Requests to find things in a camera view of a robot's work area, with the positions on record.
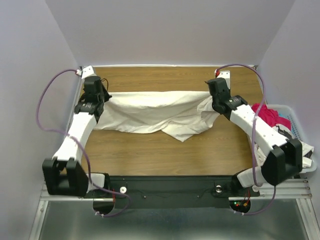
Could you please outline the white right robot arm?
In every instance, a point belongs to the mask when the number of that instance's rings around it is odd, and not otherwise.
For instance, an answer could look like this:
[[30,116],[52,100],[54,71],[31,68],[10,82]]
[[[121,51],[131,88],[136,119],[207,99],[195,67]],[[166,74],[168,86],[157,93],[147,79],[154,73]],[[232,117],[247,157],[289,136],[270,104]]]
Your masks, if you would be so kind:
[[303,168],[302,143],[289,139],[269,126],[248,105],[241,96],[231,96],[224,78],[214,78],[206,82],[212,97],[212,108],[240,127],[258,146],[266,159],[261,166],[242,170],[232,176],[231,192],[242,195],[248,187],[268,183],[272,186],[299,174]]

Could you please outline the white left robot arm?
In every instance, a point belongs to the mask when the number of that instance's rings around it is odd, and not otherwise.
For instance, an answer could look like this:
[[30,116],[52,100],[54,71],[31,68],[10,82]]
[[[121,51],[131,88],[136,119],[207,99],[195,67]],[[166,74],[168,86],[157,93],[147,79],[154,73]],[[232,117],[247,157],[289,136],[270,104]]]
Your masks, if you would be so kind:
[[82,156],[88,138],[97,125],[104,104],[112,96],[97,75],[84,78],[83,94],[74,108],[71,126],[63,133],[64,140],[57,152],[42,163],[47,191],[50,195],[86,195],[89,177],[82,168]]

